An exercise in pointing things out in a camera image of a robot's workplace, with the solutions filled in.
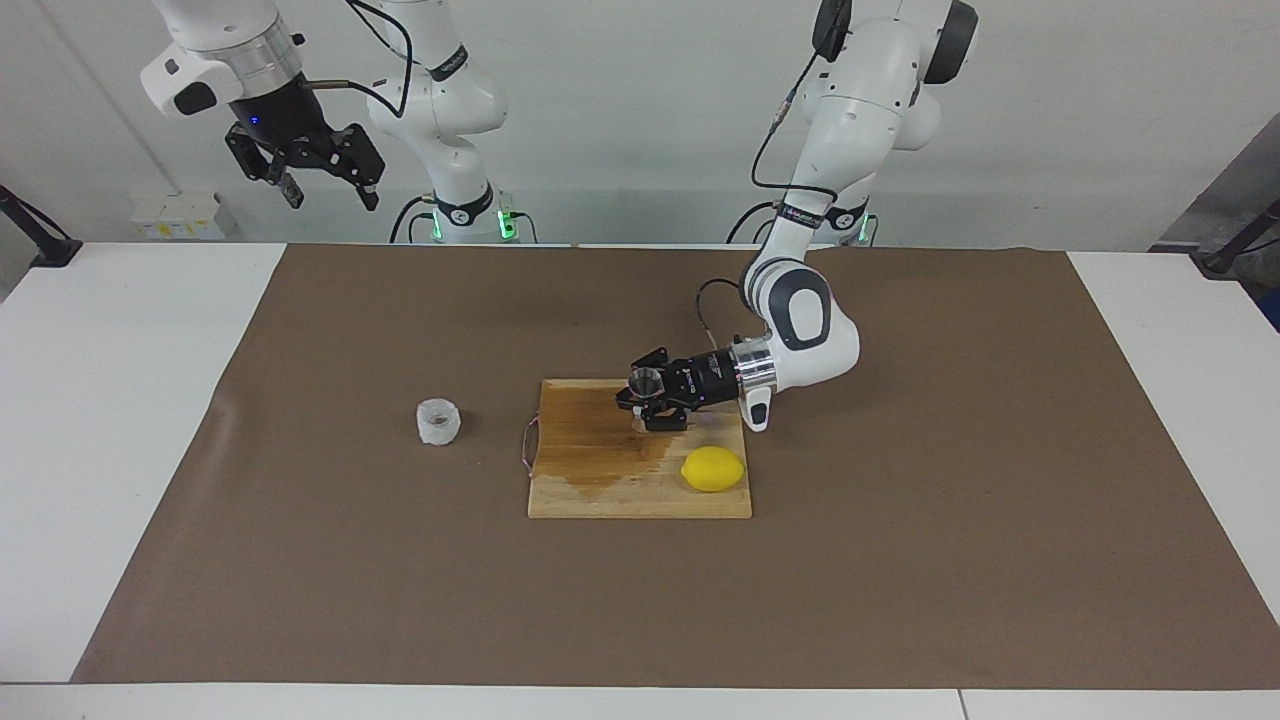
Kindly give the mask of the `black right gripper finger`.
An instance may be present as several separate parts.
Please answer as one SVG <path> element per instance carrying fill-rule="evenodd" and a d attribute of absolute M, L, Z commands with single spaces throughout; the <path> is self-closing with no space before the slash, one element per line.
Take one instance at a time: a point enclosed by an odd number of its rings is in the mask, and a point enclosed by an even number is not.
<path fill-rule="evenodd" d="M 247 179 L 270 184 L 280 192 L 291 209 L 301 208 L 305 193 L 280 158 L 268 159 L 242 124 L 233 124 L 225 133 L 224 141 Z"/>
<path fill-rule="evenodd" d="M 358 123 L 321 136 L 323 169 L 355 188 L 366 211 L 378 209 L 378 183 L 387 164 Z"/>

